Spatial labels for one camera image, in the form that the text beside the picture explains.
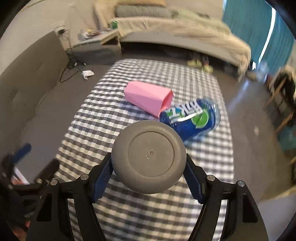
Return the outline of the grey plastic cup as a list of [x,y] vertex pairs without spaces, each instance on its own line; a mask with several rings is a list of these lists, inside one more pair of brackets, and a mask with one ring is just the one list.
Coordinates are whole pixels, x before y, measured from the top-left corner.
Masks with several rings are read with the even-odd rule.
[[114,172],[127,188],[142,194],[168,190],[186,166],[182,139],[168,125],[142,120],[124,128],[111,151]]

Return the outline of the pink faceted cup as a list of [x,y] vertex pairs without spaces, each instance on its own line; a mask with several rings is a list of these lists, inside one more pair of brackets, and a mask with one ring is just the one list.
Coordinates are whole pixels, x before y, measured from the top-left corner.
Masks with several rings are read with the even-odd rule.
[[141,81],[131,81],[124,89],[125,99],[156,118],[171,106],[171,89]]

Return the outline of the grey sofa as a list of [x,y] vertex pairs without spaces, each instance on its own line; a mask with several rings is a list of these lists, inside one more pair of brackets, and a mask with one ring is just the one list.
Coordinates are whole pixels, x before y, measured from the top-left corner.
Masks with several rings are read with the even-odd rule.
[[54,33],[30,45],[1,75],[1,155],[31,144],[17,164],[29,181],[55,157],[84,99],[121,58],[114,41],[78,46],[74,53],[82,70],[94,72],[88,80],[81,69],[66,71],[70,55]]

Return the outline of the blue labelled water bottle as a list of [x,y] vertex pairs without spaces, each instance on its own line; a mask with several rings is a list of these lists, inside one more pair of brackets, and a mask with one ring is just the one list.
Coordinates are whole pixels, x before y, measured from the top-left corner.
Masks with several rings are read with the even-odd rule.
[[173,128],[183,141],[217,129],[220,120],[219,106],[211,98],[172,106],[159,115],[159,121]]

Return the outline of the wooden chair with clothes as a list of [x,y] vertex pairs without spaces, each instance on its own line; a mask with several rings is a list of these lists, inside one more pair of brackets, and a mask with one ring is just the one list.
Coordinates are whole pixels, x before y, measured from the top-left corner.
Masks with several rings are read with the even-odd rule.
[[275,133],[278,134],[295,119],[295,68],[290,65],[280,67],[276,74],[267,81],[267,88],[271,92],[271,97],[266,101],[265,107],[279,96],[282,103],[285,103],[290,111],[276,128]]

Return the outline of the white bedside table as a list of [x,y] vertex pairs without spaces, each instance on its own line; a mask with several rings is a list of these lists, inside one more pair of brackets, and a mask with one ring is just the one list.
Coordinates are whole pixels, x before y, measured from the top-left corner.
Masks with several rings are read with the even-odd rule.
[[118,41],[118,37],[119,37],[119,31],[115,29],[115,30],[94,36],[90,39],[82,40],[79,43],[74,44],[73,47],[82,46],[82,45],[91,44],[91,43],[99,43],[100,45],[104,45],[105,43],[113,39],[116,39]]

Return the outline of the green slipper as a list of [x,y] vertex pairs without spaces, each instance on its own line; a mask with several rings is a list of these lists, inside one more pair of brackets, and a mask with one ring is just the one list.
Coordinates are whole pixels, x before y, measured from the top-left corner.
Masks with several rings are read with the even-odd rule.
[[213,67],[210,66],[210,65],[204,65],[204,66],[202,67],[202,70],[203,70],[204,72],[207,72],[207,73],[212,73],[212,72],[213,72]]
[[197,59],[189,60],[189,61],[187,61],[187,66],[200,69],[200,68],[202,68],[202,62]]

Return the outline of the green can on nightstand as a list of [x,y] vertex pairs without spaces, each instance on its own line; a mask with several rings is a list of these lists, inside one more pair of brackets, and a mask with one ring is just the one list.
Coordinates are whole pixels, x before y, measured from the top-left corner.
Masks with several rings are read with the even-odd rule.
[[117,21],[112,21],[111,27],[112,27],[112,29],[117,29],[118,28]]

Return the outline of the teal curtain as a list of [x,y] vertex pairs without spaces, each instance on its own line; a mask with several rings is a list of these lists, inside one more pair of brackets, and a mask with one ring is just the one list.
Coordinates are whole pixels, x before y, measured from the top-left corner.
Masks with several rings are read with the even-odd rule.
[[222,21],[230,28],[240,71],[266,63],[275,75],[292,52],[295,38],[279,13],[266,1],[224,1]]

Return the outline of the bed with beige sheet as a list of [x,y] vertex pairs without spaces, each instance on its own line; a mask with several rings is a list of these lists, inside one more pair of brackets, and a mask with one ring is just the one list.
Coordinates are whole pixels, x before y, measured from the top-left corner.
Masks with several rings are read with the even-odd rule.
[[251,59],[250,46],[228,25],[165,1],[96,1],[100,27],[113,24],[124,42],[157,43],[181,47],[223,60],[237,67],[241,79]]

